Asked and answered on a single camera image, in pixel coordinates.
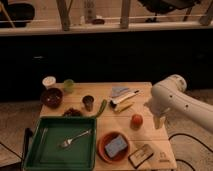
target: wire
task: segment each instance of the wire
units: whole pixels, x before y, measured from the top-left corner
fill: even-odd
[[[179,136],[179,135],[182,135],[182,136],[186,136],[186,137],[190,137],[194,140],[196,140],[197,142],[199,142],[201,145],[203,145],[207,150],[209,150],[211,153],[213,153],[213,150],[208,147],[206,144],[204,144],[202,141],[200,141],[199,139],[195,138],[194,136],[192,135],[189,135],[189,134],[186,134],[186,133],[176,133],[176,134],[173,134],[169,137],[169,140],[171,140],[172,138],[176,137],[176,136]],[[187,161],[185,160],[182,160],[182,159],[176,159],[176,161],[179,161],[179,162],[183,162],[185,163],[186,165],[188,165],[193,171],[196,171],[195,168],[190,164],[188,163]]]
[[[176,137],[176,136],[179,136],[179,135],[187,136],[187,137],[190,137],[190,138],[196,140],[196,141],[199,142],[201,145],[203,145],[207,150],[209,150],[211,153],[213,153],[213,150],[212,150],[210,147],[208,147],[206,144],[204,144],[202,141],[200,141],[199,139],[195,138],[194,136],[189,135],[189,134],[186,134],[186,133],[177,133],[177,134],[173,134],[171,137],[169,137],[169,140],[171,140],[173,137]]]
[[[189,164],[187,161],[182,160],[182,159],[176,159],[176,161],[178,161],[178,162],[183,162],[183,163],[185,163],[187,166],[189,166],[193,171],[196,171],[195,168],[194,168],[191,164]]]
[[[1,141],[0,141],[0,144],[6,148],[8,151],[10,151],[11,153],[15,154],[18,158],[20,158],[22,160],[22,157],[19,156],[16,152],[14,152],[13,150],[11,150],[9,147],[7,147],[5,144],[3,144]]]

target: green tray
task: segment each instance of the green tray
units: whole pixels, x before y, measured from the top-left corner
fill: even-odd
[[[58,146],[64,139],[91,129],[66,149]],[[40,118],[24,162],[27,171],[92,171],[95,163],[96,119],[84,117]]]

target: dark bowl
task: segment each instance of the dark bowl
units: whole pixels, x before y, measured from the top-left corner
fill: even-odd
[[[42,92],[41,94],[41,102],[50,107],[57,108],[62,102],[63,93],[58,88],[50,88]]]
[[[127,148],[123,149],[122,151],[120,151],[115,157],[110,158],[106,151],[105,151],[105,146],[114,138],[116,138],[118,135],[121,135],[123,137],[123,139],[126,141],[127,143]],[[123,159],[128,157],[128,153],[129,153],[129,149],[130,149],[130,144],[129,141],[127,140],[126,136],[120,132],[116,132],[116,131],[112,131],[109,132],[107,134],[105,134],[104,136],[102,136],[99,141],[98,141],[98,154],[99,156],[106,161],[107,163],[111,163],[111,164],[116,164],[116,163],[120,163]]]

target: black cabinet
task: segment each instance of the black cabinet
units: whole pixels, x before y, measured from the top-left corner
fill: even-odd
[[[189,89],[213,88],[212,33],[199,29],[1,37],[0,100],[38,100],[47,75],[58,82],[155,83],[180,74]]]

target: tomato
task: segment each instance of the tomato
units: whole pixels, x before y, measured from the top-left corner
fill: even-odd
[[[140,114],[133,114],[131,119],[132,126],[140,127],[143,124],[143,118]]]

